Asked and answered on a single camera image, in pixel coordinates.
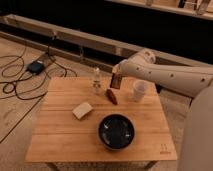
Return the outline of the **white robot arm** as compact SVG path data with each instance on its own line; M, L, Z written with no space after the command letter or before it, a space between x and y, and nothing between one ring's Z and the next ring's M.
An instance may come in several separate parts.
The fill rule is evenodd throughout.
M213 67L156 64L142 49L112 69L111 87L124 76L147 80L193 98L187 114L177 171L213 171Z

